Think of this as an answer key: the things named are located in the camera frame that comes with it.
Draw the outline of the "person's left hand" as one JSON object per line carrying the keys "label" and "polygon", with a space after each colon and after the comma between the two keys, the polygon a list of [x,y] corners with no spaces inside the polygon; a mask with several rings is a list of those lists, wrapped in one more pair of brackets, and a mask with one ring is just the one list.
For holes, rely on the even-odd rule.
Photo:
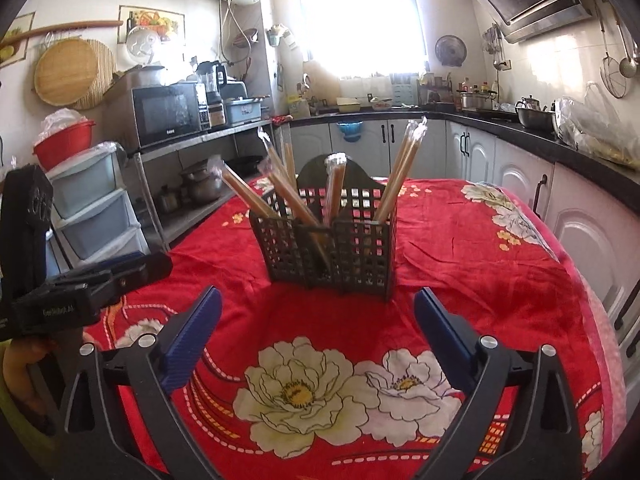
{"label": "person's left hand", "polygon": [[50,338],[12,339],[4,350],[1,368],[6,388],[17,406],[24,408],[29,415],[47,415],[46,406],[36,391],[29,370],[54,350],[58,350],[58,344]]}

